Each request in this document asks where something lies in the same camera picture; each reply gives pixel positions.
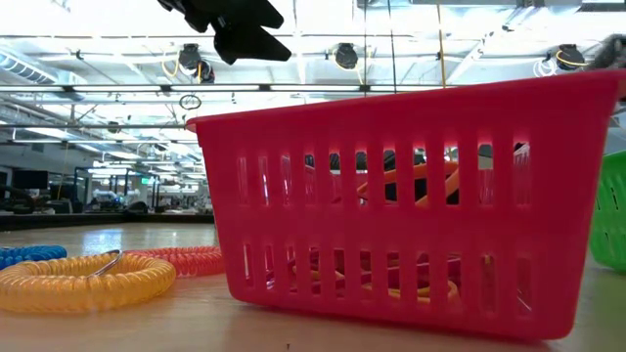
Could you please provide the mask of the red plastic basket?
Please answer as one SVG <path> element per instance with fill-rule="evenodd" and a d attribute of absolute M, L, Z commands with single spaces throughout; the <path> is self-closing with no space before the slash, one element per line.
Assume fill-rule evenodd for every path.
<path fill-rule="evenodd" d="M 623 96 L 626 70 L 594 70 L 191 119 L 229 290 L 284 309 L 564 337 L 576 315 L 608 121 Z M 525 146 L 515 152 L 515 143 Z M 480 145 L 493 148 L 490 167 L 478 159 Z M 445 199 L 453 147 L 460 190 Z M 426 154 L 427 207 L 413 198 L 416 149 Z M 384 151 L 396 156 L 395 204 L 384 201 Z M 356 169 L 358 152 L 365 171 Z M 365 182 L 368 201 L 356 194 Z M 428 304 L 417 300 L 423 262 Z M 395 265 L 400 299 L 387 294 Z M 449 301 L 457 268 L 461 297 Z M 345 275 L 343 298 L 335 270 Z M 369 297 L 362 271 L 373 275 Z"/>

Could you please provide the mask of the yellow coil wrist keychain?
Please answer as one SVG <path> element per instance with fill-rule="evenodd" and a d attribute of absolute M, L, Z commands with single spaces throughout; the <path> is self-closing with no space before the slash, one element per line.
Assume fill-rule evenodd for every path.
<path fill-rule="evenodd" d="M 314 294 L 321 292 L 321 273 L 318 266 L 312 266 L 310 271 L 310 279 L 312 280 L 312 291 Z M 447 280 L 447 299 L 449 301 L 458 301 L 461 297 L 460 290 L 460 269 L 450 269 L 450 274 L 456 274 L 457 277 Z M 429 284 L 429 265 L 425 262 L 417 264 L 417 300 L 420 304 L 428 304 L 430 302 L 430 284 Z M 346 279 L 343 272 L 335 270 L 335 292 L 340 298 L 345 294 Z M 373 293 L 373 275 L 371 271 L 361 272 L 361 289 L 366 297 Z M 398 265 L 389 266 L 387 268 L 387 294 L 394 299 L 401 298 L 400 283 L 400 267 Z"/>
<path fill-rule="evenodd" d="M 153 299 L 174 283 L 174 266 L 122 251 L 24 261 L 0 271 L 0 310 L 91 313 Z"/>

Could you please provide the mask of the long ceiling light bar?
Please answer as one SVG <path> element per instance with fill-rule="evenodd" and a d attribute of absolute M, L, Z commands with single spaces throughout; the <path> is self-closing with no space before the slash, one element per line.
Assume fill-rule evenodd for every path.
<path fill-rule="evenodd" d="M 321 85 L 321 84 L 175 84 L 175 85 L 0 85 L 0 93 L 400 93 L 443 89 L 439 85 Z"/>

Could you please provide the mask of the thin orange loop band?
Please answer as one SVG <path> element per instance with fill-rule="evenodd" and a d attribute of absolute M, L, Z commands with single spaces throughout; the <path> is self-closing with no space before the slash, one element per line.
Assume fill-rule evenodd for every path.
<path fill-rule="evenodd" d="M 385 196 L 386 204 L 395 204 L 398 201 L 399 190 L 397 186 L 398 172 L 395 169 L 384 172 Z M 427 166 L 425 163 L 413 166 L 414 181 L 414 201 L 417 207 L 427 207 L 429 205 L 429 197 L 427 195 Z M 444 162 L 444 194 L 445 199 L 450 196 L 459 196 L 460 190 L 460 172 L 459 163 L 457 161 Z M 357 187 L 356 194 L 358 199 L 368 201 L 370 198 L 369 183 L 365 182 Z"/>

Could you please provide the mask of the background robot workstation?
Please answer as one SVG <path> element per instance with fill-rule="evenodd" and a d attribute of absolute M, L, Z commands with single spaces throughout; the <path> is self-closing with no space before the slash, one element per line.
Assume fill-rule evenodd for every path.
<path fill-rule="evenodd" d="M 211 212 L 210 195 L 200 173 L 130 167 L 77 167 L 69 174 L 0 171 L 0 215 Z"/>

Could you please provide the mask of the orange-red coil wrist keychain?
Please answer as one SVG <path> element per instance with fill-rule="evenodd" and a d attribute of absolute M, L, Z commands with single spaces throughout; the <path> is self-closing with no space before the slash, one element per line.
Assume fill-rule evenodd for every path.
<path fill-rule="evenodd" d="M 224 259 L 218 246 L 165 247 L 128 250 L 128 253 L 162 259 L 171 263 L 178 278 L 222 274 Z"/>

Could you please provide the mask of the blue coil wrist keychain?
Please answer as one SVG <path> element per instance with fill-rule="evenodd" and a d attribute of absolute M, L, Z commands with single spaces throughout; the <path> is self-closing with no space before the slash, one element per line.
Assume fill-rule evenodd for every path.
<path fill-rule="evenodd" d="M 67 257 L 60 245 L 32 245 L 0 248 L 0 270 L 24 261 L 42 261 Z"/>

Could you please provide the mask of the green plastic basket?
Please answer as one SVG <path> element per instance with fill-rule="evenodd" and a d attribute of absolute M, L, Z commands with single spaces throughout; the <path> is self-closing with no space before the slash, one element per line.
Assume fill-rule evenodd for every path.
<path fill-rule="evenodd" d="M 626 273 L 626 151 L 603 157 L 589 247 L 596 262 Z"/>

